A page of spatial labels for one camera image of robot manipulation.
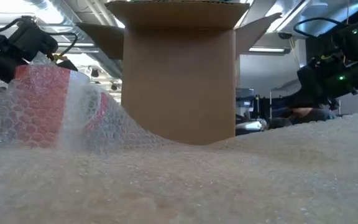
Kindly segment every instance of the pipe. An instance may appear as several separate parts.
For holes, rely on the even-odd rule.
[[[272,111],[272,92],[270,91],[270,120],[273,118],[273,111]]]
[[[92,2],[90,0],[85,0],[85,2],[86,2],[86,5],[88,5],[89,9],[94,14],[94,16],[96,16],[96,18],[98,19],[100,24],[107,25],[106,21],[100,16],[99,12],[93,7]]]
[[[59,47],[56,51],[56,53],[62,53],[64,50],[66,50],[66,47]],[[85,54],[96,54],[96,53],[99,53],[100,50],[97,49],[97,48],[72,48],[68,51],[69,54],[82,54],[82,53],[85,53]]]
[[[259,95],[256,96],[256,112],[257,112],[257,118],[260,118],[260,113],[259,113]]]
[[[104,18],[107,20],[107,23],[110,26],[117,26],[117,22],[116,20],[112,20],[106,7],[100,3],[100,0],[94,0],[94,3],[96,4],[96,6],[99,8],[99,10],[102,12],[102,15],[104,16]]]
[[[338,108],[339,115],[342,115],[342,111],[341,111],[341,109],[342,109],[342,102],[341,102],[341,100],[338,100],[338,103],[339,103],[339,108]]]

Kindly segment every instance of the ceiling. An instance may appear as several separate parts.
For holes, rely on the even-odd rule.
[[[39,25],[49,32],[72,31],[79,35],[79,43],[93,44],[93,41],[79,28],[75,27],[76,22],[87,22],[91,24],[112,24],[123,26],[114,19],[103,6],[108,0],[4,0],[0,1],[0,27],[11,22],[21,15],[37,16]],[[316,16],[330,17],[343,21],[347,17],[358,11],[358,0],[240,0],[251,4],[251,8],[246,12],[239,25],[243,26],[254,20],[275,12],[282,12],[283,18],[277,20],[269,28],[268,32],[285,31],[292,32],[295,23]],[[301,30],[310,34],[319,34],[332,28],[333,24],[324,21],[310,22],[300,26]],[[8,29],[4,34],[11,35],[15,27]],[[280,40],[276,35],[267,34],[263,41],[259,42],[258,47],[288,47],[286,41]],[[62,43],[69,43],[69,37],[56,36]],[[77,47],[71,54],[85,54],[89,60],[75,61],[81,67],[89,67],[97,62],[98,69],[115,79],[122,77],[122,67],[120,61],[112,61],[100,51],[97,46]]]

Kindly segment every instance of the ceiling duct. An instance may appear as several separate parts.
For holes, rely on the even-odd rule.
[[[83,43],[93,43],[93,41],[75,24],[81,22],[80,18],[75,14],[69,5],[63,0],[24,0],[37,6],[40,10],[47,11],[48,7],[54,7],[64,18],[62,28],[56,28],[57,32],[73,32],[78,36],[78,40]],[[102,51],[90,54],[91,57],[98,60],[105,69],[114,78],[122,78],[122,64],[120,60],[111,60]]]

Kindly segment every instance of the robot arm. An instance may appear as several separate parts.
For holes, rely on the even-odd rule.
[[[26,61],[32,61],[38,52],[43,53],[49,59],[53,60],[52,54],[58,49],[57,41],[52,37],[53,35],[75,36],[74,41],[60,56],[67,53],[78,39],[76,34],[70,32],[45,32],[41,30],[29,16],[22,16],[21,18],[13,20],[7,26],[1,28],[0,32],[17,23],[19,28],[9,38],[0,35],[0,80],[6,83],[9,83],[14,78],[14,72],[17,66],[27,65]]]
[[[294,26],[294,30],[312,38],[323,39],[306,34],[297,29],[297,26],[313,20],[328,20],[326,18],[313,18],[301,21]],[[341,26],[329,39],[334,47],[326,48],[323,55],[313,57],[307,66],[299,69],[298,79],[301,89],[295,94],[286,97],[287,105],[295,107],[315,107],[317,105],[330,105],[336,107],[336,98],[358,90],[358,23]],[[343,57],[348,59],[345,65]]]

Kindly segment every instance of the person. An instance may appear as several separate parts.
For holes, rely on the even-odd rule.
[[[292,122],[288,118],[272,118],[268,123],[268,129],[284,128],[291,125]]]
[[[321,108],[293,108],[292,111],[293,114],[289,117],[292,124],[326,121],[336,118],[332,111]]]

